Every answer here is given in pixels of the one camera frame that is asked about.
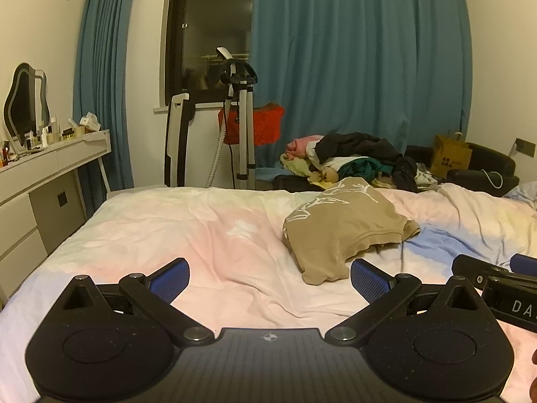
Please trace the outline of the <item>tan printed t-shirt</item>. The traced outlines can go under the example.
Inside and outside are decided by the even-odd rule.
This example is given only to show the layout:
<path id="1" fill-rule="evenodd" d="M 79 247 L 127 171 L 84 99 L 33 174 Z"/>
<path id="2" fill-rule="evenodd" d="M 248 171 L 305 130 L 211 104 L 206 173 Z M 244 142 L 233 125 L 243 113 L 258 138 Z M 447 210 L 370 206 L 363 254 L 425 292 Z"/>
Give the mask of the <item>tan printed t-shirt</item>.
<path id="1" fill-rule="evenodd" d="M 346 279 L 350 259 L 420 232 L 416 221 L 359 177 L 344 178 L 296 208 L 282 229 L 303 281 L 312 286 Z"/>

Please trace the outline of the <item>pile of mixed clothes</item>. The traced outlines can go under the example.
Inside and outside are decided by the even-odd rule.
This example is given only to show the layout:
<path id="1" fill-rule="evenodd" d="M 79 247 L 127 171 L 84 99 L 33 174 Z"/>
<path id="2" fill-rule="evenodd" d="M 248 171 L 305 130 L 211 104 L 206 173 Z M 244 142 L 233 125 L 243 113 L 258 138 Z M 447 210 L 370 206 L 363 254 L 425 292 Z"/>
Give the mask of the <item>pile of mixed clothes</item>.
<path id="1" fill-rule="evenodd" d="M 305 136 L 290 142 L 280 164 L 284 174 L 272 180 L 289 192 L 326 190 L 344 178 L 362 178 L 371 186 L 409 192 L 434 189 L 431 150 L 408 146 L 404 153 L 387 139 L 364 133 Z"/>

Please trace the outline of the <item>red cloth bag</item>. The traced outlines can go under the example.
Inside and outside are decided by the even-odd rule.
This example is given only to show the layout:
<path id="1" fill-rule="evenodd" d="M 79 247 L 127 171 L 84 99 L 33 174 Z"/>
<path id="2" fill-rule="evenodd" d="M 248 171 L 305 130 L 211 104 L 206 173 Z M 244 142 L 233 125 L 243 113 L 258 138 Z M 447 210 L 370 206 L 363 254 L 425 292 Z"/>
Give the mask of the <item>red cloth bag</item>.
<path id="1" fill-rule="evenodd" d="M 253 109 L 255 146 L 274 144 L 280 139 L 280 126 L 284 114 L 284 107 L 275 103 L 268 103 Z M 239 106 L 233 105 L 228 114 L 226 136 L 224 137 L 225 144 L 239 144 L 239 125 Z"/>

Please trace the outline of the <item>pastel tie-dye duvet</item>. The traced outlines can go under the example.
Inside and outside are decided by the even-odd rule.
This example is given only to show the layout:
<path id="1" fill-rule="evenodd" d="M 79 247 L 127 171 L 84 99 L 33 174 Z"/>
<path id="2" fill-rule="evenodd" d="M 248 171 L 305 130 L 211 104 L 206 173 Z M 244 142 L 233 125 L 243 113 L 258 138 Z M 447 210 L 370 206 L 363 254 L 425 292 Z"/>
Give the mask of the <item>pastel tie-dye duvet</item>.
<path id="1" fill-rule="evenodd" d="M 426 283 L 450 277 L 460 254 L 507 267 L 536 253 L 536 210 L 521 195 L 493 197 L 444 185 L 412 194 L 386 190 L 400 214 L 421 228 L 400 247 L 366 259 L 390 274 Z M 176 299 L 184 313 L 224 327 L 316 327 L 326 331 L 365 306 L 349 281 L 309 286 L 282 240 L 285 218 L 311 192 L 152 188 L 108 200 L 20 286 L 1 314 L 1 399 L 33 402 L 27 344 L 72 277 L 98 283 L 149 274 L 174 258 L 191 269 Z"/>

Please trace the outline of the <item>blue curtain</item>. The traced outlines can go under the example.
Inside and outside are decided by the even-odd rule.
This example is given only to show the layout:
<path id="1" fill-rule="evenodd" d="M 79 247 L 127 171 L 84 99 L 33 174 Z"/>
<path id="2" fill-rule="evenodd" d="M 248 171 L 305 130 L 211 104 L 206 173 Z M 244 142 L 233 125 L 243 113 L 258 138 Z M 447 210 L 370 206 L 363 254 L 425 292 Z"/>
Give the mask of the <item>blue curtain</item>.
<path id="1" fill-rule="evenodd" d="M 465 132 L 472 101 L 466 0 L 253 0 L 255 99 L 284 107 L 288 142 L 367 133 L 397 149 Z"/>
<path id="2" fill-rule="evenodd" d="M 128 144 L 126 73 L 133 0 L 86 0 L 74 80 L 73 115 L 88 112 L 110 134 L 106 171 L 113 189 L 134 186 Z"/>

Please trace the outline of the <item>blue curtain left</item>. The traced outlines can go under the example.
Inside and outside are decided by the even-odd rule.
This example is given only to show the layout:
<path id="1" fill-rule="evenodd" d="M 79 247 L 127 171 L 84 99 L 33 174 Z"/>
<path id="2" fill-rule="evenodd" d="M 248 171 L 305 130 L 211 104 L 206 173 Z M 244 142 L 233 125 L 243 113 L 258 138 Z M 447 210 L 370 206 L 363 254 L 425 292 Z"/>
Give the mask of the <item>blue curtain left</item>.
<path id="1" fill-rule="evenodd" d="M 74 80 L 73 115 L 88 112 L 110 134 L 106 171 L 113 189 L 134 186 L 128 144 L 126 73 L 133 0 L 86 0 Z"/>

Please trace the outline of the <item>white dressing table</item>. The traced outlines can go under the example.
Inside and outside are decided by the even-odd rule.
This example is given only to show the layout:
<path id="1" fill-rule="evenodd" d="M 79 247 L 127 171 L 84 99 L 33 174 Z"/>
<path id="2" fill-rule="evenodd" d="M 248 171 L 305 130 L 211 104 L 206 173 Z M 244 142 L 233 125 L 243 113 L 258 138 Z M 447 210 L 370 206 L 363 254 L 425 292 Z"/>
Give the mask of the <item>white dressing table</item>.
<path id="1" fill-rule="evenodd" d="M 103 157 L 107 130 L 55 143 L 1 168 L 1 302 L 87 221 L 78 168 L 96 161 L 110 186 Z"/>

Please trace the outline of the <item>tissue box on table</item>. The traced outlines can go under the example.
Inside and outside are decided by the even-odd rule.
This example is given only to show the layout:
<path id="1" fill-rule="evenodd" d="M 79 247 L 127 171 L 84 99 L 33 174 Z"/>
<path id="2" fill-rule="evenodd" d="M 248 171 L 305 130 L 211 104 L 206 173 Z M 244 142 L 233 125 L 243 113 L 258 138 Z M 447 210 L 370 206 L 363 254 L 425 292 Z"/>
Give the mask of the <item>tissue box on table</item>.
<path id="1" fill-rule="evenodd" d="M 101 129 L 101 124 L 97 116 L 92 112 L 87 112 L 87 114 L 81 117 L 79 125 L 87 130 L 87 132 L 98 132 Z"/>

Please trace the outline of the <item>wavy black frame mirror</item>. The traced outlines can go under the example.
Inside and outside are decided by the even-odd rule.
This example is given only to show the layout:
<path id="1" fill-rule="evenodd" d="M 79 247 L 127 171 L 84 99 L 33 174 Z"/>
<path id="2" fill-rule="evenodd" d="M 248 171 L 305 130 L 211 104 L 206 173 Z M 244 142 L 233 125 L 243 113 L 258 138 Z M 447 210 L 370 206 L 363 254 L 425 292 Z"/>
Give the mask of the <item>wavy black frame mirror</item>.
<path id="1" fill-rule="evenodd" d="M 40 136 L 50 122 L 46 99 L 46 73 L 24 62 L 14 71 L 4 105 L 4 123 L 8 136 L 21 148 L 26 135 Z"/>

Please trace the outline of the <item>wall power socket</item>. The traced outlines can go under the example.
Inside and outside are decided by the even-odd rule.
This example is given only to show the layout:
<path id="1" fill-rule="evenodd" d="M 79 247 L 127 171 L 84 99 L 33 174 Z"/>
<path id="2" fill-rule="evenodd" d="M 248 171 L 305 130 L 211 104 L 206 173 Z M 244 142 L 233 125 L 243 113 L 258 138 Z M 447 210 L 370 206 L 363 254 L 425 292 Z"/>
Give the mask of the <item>wall power socket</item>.
<path id="1" fill-rule="evenodd" d="M 530 158 L 533 158 L 535 156 L 535 152 L 536 152 L 536 144 L 535 143 L 532 143 L 530 141 L 527 141 L 527 140 L 524 140 L 524 139 L 521 139 L 521 138 L 516 138 L 514 146 L 515 146 L 515 150 L 518 153 L 521 153 L 523 155 L 527 155 Z"/>

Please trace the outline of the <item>blue curtain right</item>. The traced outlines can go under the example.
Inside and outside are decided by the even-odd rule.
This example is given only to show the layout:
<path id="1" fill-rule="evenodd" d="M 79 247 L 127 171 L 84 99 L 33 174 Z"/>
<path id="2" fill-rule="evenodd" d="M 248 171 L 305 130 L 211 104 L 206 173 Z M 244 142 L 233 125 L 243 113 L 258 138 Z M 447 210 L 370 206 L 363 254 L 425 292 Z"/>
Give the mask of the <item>blue curtain right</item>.
<path id="1" fill-rule="evenodd" d="M 465 132 L 472 101 L 466 0 L 253 0 L 255 99 L 284 107 L 288 142 L 367 133 L 397 149 Z"/>

